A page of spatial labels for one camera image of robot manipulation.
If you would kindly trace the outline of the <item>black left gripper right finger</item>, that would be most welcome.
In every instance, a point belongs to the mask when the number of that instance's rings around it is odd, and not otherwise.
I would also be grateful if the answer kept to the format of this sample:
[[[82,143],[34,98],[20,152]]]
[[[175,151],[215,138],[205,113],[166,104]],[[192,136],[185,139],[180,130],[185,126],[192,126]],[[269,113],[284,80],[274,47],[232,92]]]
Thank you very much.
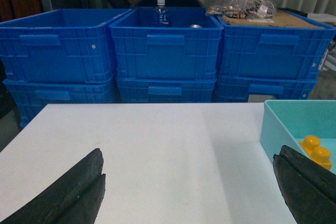
[[[335,223],[335,174],[284,145],[273,156],[280,192],[296,223]]]

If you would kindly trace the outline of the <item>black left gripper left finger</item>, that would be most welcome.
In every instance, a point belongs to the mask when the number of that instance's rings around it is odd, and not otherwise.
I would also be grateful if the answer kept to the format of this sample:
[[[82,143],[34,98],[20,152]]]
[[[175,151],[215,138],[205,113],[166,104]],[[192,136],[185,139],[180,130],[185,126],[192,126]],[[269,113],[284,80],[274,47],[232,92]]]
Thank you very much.
[[[95,148],[1,223],[94,223],[106,191],[103,164]]]

